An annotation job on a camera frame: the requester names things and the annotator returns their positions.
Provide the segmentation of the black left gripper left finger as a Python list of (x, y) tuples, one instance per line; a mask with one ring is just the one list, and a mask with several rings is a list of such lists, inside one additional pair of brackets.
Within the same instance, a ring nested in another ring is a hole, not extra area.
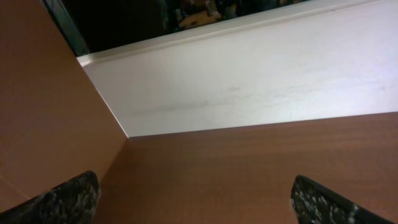
[(1, 212), (1, 223), (91, 223), (99, 198), (100, 187), (97, 176), (88, 170), (20, 205)]

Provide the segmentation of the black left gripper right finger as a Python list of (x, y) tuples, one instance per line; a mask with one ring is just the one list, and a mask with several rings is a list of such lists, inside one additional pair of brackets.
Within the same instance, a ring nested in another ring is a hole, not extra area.
[(296, 176), (290, 202), (298, 224), (392, 224), (304, 175)]

